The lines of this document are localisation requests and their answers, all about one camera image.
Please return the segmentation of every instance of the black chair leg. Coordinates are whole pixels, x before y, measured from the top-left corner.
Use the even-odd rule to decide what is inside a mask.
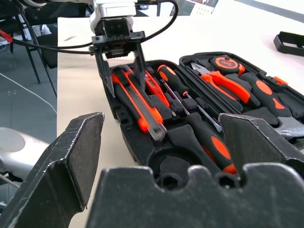
[[[21,16],[22,16],[22,18],[23,18],[25,24],[27,25],[27,27],[28,27],[28,29],[29,29],[29,33],[30,33],[30,35],[32,36],[32,39],[33,39],[34,44],[39,45],[39,43],[38,43],[38,41],[37,41],[37,37],[36,37],[36,35],[35,35],[35,32],[34,32],[33,28],[31,27],[29,21],[28,21],[27,18],[25,17],[24,13],[21,13]],[[48,77],[48,80],[49,80],[49,82],[50,82],[50,84],[51,84],[51,86],[52,86],[52,89],[53,89],[53,91],[54,91],[55,97],[57,98],[57,90],[56,90],[56,88],[55,88],[55,85],[54,85],[54,82],[53,82],[53,80],[52,80],[52,78],[51,78],[51,75],[49,74],[49,71],[48,71],[48,68],[47,68],[47,64],[45,63],[45,61],[44,61],[44,59],[43,59],[42,52],[41,52],[40,49],[37,49],[37,52],[38,52],[38,54],[39,54],[39,56],[40,56],[42,65],[43,65],[43,67],[44,67],[44,69],[45,69],[45,71],[46,71],[46,73],[47,73],[47,77]]]
[[[9,44],[9,48],[10,48],[10,52],[11,52],[11,53],[14,53],[14,43],[13,43],[13,42],[11,42],[11,43]]]
[[[18,23],[18,26],[19,26],[19,29],[20,29],[20,32],[21,32],[22,40],[23,40],[24,42],[26,42],[27,39],[26,39],[25,34],[24,34],[24,32],[23,32],[23,25],[21,24],[21,21],[20,21],[20,19],[19,19],[18,16],[16,16],[16,20],[17,20],[17,23]],[[29,58],[30,63],[31,63],[31,65],[32,65],[32,67],[33,67],[33,70],[34,70],[34,73],[35,73],[37,82],[38,82],[38,84],[41,84],[41,81],[40,81],[40,78],[39,78],[39,75],[38,75],[38,72],[37,72],[37,69],[36,69],[36,66],[35,66],[35,63],[34,63],[32,54],[31,54],[31,52],[30,52],[30,50],[29,50],[29,47],[28,47],[28,46],[25,46],[25,49],[26,49],[26,51],[27,51],[27,53],[28,53],[28,58]]]

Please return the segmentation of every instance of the black cable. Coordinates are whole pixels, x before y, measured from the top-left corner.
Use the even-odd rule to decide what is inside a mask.
[[[43,49],[43,50],[48,50],[48,51],[55,51],[55,52],[62,52],[62,53],[69,53],[69,54],[85,54],[85,55],[89,55],[90,52],[88,51],[69,51],[69,50],[61,50],[58,48],[54,48],[54,47],[46,47],[46,46],[40,46],[40,45],[36,45],[36,44],[30,44],[21,40],[17,40],[17,39],[13,39],[13,42],[15,44],[19,44],[22,46],[29,46],[29,47],[33,47],[33,48],[39,48],[39,49]]]
[[[177,15],[179,13],[179,5],[178,5],[177,1],[176,0],[158,0],[158,3],[162,3],[162,2],[173,3],[173,5],[175,7],[175,12],[172,16],[172,19],[169,21],[169,23],[165,27],[161,28],[157,32],[154,32],[153,34],[151,34],[151,35],[147,36],[146,38],[142,39],[142,41],[141,41],[142,43],[149,40],[149,39],[152,39],[153,37],[156,37],[157,35],[161,34],[163,31],[167,30],[174,23],[174,21],[177,18]]]
[[[82,44],[82,45],[75,45],[75,46],[45,46],[45,47],[49,47],[49,48],[56,48],[56,49],[74,49],[74,48],[85,48],[88,47],[90,45],[93,45],[92,42],[87,43],[87,44]]]
[[[145,42],[149,39],[154,38],[155,36],[161,34],[162,32],[164,32],[165,30],[167,30],[176,20],[177,15],[179,13],[179,6],[176,0],[158,0],[158,3],[162,3],[162,2],[171,2],[174,7],[175,7],[175,11],[174,14],[172,16],[172,19],[169,21],[169,23],[164,26],[163,28],[161,28],[160,30],[158,30],[157,32],[147,36],[146,38],[142,39],[141,42]],[[76,46],[66,46],[66,47],[52,47],[52,46],[41,46],[41,45],[35,45],[35,44],[30,44],[21,40],[17,40],[17,39],[13,39],[13,42],[22,46],[29,46],[29,47],[33,47],[33,48],[39,48],[39,49],[43,49],[43,50],[48,50],[48,51],[55,51],[55,52],[62,52],[62,53],[69,53],[69,54],[85,54],[85,55],[90,55],[90,52],[88,51],[69,51],[69,50],[62,50],[62,49],[74,49],[74,48],[84,48],[87,46],[92,45],[92,42],[87,43],[87,44],[82,44],[82,45],[76,45]]]

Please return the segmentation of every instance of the tool case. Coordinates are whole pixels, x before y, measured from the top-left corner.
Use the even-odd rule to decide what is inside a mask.
[[[244,71],[243,74],[255,74],[277,94],[284,105],[288,106],[293,117],[299,121],[299,124],[301,121],[304,121],[303,95],[289,87],[286,82],[279,78],[266,76],[266,71],[254,66],[237,55],[227,52],[197,53],[181,57],[179,65],[167,60],[153,60],[147,61],[146,67],[148,72],[154,76],[156,80],[161,79],[158,74],[158,68],[161,65],[168,66],[176,73],[182,83],[190,89],[189,94],[193,99],[182,98],[175,92],[190,113],[200,113],[198,109],[198,105],[200,105],[215,120],[217,120],[222,113],[243,114],[262,118],[272,127],[277,127],[279,125],[277,118],[265,110],[262,105],[258,108],[250,108],[248,105],[240,102],[242,104],[242,110],[240,111],[240,109],[237,109],[233,104],[223,98],[223,96],[218,95],[208,83],[200,78],[200,73],[197,70],[193,70],[190,66],[191,62],[195,62],[204,66],[209,71],[217,70],[212,65],[212,59],[214,57],[231,58],[240,63],[244,67],[244,69],[242,69]],[[163,105],[156,95],[150,94],[147,89],[145,90],[150,100],[159,110],[163,118],[163,124],[168,131],[163,141],[155,142],[148,133],[144,133],[138,127],[138,123],[132,116],[130,110],[123,105],[119,99],[113,98],[106,86],[104,88],[113,116],[120,122],[124,141],[134,161],[139,165],[150,167],[153,170],[156,182],[161,187],[180,188],[185,185],[187,182],[187,170],[191,165],[203,165],[209,169],[212,175],[218,173],[219,170],[217,166],[214,165],[214,159],[212,156],[208,156],[208,149],[198,143],[196,140],[197,135],[195,135],[192,129],[193,126],[190,126],[189,122],[186,121],[186,114],[169,94],[165,93],[171,104],[171,111],[174,111],[176,116],[171,114],[170,110]],[[209,122],[208,124],[209,127],[213,128],[214,132],[226,142],[224,134],[222,132],[216,132],[215,128]],[[304,137],[291,139],[289,143],[300,150],[303,148]],[[171,182],[169,181],[169,183],[167,183],[166,181],[170,180],[168,177],[172,176],[174,176],[174,180],[171,179]]]

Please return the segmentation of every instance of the red cable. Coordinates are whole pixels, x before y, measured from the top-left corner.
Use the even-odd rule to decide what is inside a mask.
[[[0,29],[0,36],[5,38],[6,41],[9,42],[9,43],[13,42],[13,37],[11,37],[8,33],[2,31],[1,29]]]

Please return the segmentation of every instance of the black tool case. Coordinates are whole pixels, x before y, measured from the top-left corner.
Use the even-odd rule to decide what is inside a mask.
[[[266,76],[265,71],[234,54],[227,52],[197,53],[191,56],[181,57],[179,66],[166,60],[153,60],[147,61],[146,67],[151,75],[156,77],[156,79],[159,79],[157,69],[160,65],[167,65],[175,71],[180,80],[190,88],[189,94],[195,100],[195,102],[193,102],[193,100],[188,98],[181,99],[183,104],[191,113],[200,113],[196,105],[199,104],[216,120],[221,113],[248,115],[248,113],[251,113],[253,110],[250,110],[246,105],[244,105],[243,112],[240,112],[221,96],[218,96],[208,84],[199,78],[200,74],[189,66],[190,62],[195,61],[212,71],[214,68],[210,64],[209,60],[215,56],[224,55],[241,63],[246,69],[245,72],[256,74],[261,80],[267,83],[274,92],[278,93],[280,99],[282,97],[281,101],[284,104],[294,102],[296,104],[295,106],[298,107],[298,109],[292,111],[293,114],[295,113],[295,115],[297,115],[295,118],[298,121],[304,121],[303,95],[290,88],[288,85],[283,84],[283,81],[279,79],[275,80],[272,77]],[[207,156],[207,153],[205,153],[206,151],[204,151],[204,149],[202,149],[202,147],[197,143],[192,128],[185,123],[186,114],[182,109],[180,109],[180,107],[172,108],[177,114],[177,116],[174,117],[171,115],[170,111],[168,112],[168,109],[163,106],[161,101],[155,98],[155,95],[151,95],[147,91],[150,99],[162,115],[164,126],[168,130],[168,134],[162,142],[155,142],[148,133],[142,132],[129,110],[118,99],[112,97],[106,86],[104,88],[113,116],[120,122],[124,141],[134,161],[139,165],[149,166],[153,170],[156,182],[161,185],[161,187],[167,185],[166,188],[170,188],[170,184],[168,185],[163,182],[168,179],[166,178],[167,176],[170,176],[173,173],[174,175],[177,174],[175,177],[175,183],[173,183],[173,185],[175,185],[173,188],[176,188],[176,185],[182,186],[186,184],[185,176],[187,176],[187,169],[191,165],[195,164],[207,167],[211,174],[218,173],[217,167],[214,167],[212,159]],[[258,112],[253,114],[253,116],[257,118],[265,118],[266,121],[270,123],[272,121],[271,118],[268,120],[268,116],[265,116],[263,112],[260,116]],[[223,141],[225,141],[223,133],[218,133],[218,135]],[[304,144],[303,142],[304,139],[290,141],[290,143],[295,145],[298,149],[302,149]]]

